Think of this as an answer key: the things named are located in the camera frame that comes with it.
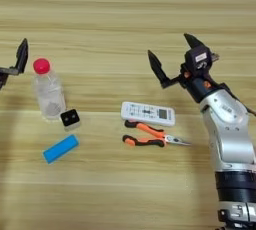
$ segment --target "wood grain surface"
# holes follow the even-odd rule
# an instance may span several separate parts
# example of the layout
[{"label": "wood grain surface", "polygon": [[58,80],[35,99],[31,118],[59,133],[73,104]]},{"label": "wood grain surface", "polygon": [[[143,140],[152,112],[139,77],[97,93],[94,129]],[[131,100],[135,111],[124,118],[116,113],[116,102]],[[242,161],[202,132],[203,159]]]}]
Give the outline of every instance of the wood grain surface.
[{"label": "wood grain surface", "polygon": [[[256,0],[0,0],[0,63],[15,62],[26,37],[26,73],[0,94],[0,229],[214,229],[217,193],[198,105],[180,86],[162,90],[153,50],[178,74],[189,32],[221,55],[211,71],[256,108]],[[68,108],[82,126],[77,149],[48,165],[42,152],[69,133],[44,121],[32,90],[32,63],[49,58]],[[171,106],[170,134],[192,147],[130,148],[123,101]],[[256,120],[250,134],[256,141]]]}]

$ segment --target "orange handle pliers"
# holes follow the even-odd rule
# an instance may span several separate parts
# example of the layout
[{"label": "orange handle pliers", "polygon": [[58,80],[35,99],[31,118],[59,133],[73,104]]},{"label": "orange handle pliers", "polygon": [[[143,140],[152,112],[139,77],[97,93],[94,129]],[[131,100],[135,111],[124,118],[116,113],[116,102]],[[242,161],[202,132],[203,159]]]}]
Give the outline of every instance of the orange handle pliers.
[{"label": "orange handle pliers", "polygon": [[190,143],[187,143],[180,138],[167,135],[162,129],[154,129],[142,122],[134,122],[134,121],[126,120],[124,125],[127,128],[138,128],[156,137],[155,139],[148,139],[148,138],[136,139],[132,136],[124,135],[123,142],[131,146],[156,145],[159,147],[165,147],[167,143],[186,145],[186,146],[190,145]]}]

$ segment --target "blue eraser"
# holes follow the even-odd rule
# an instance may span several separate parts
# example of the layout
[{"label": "blue eraser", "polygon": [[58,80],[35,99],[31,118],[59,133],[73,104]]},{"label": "blue eraser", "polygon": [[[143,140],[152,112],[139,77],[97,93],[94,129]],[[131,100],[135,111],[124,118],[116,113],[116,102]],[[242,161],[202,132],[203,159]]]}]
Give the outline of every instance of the blue eraser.
[{"label": "blue eraser", "polygon": [[48,163],[52,163],[74,147],[78,146],[78,144],[79,142],[75,135],[70,135],[56,145],[44,151],[44,158]]}]

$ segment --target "white remote control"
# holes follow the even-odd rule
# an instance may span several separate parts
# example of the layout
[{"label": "white remote control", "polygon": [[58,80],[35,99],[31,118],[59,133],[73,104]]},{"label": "white remote control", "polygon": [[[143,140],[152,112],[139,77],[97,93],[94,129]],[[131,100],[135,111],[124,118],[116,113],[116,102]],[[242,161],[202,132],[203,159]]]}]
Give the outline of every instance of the white remote control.
[{"label": "white remote control", "polygon": [[175,112],[172,108],[133,102],[123,102],[121,117],[124,120],[134,120],[163,126],[173,126],[175,124]]}]

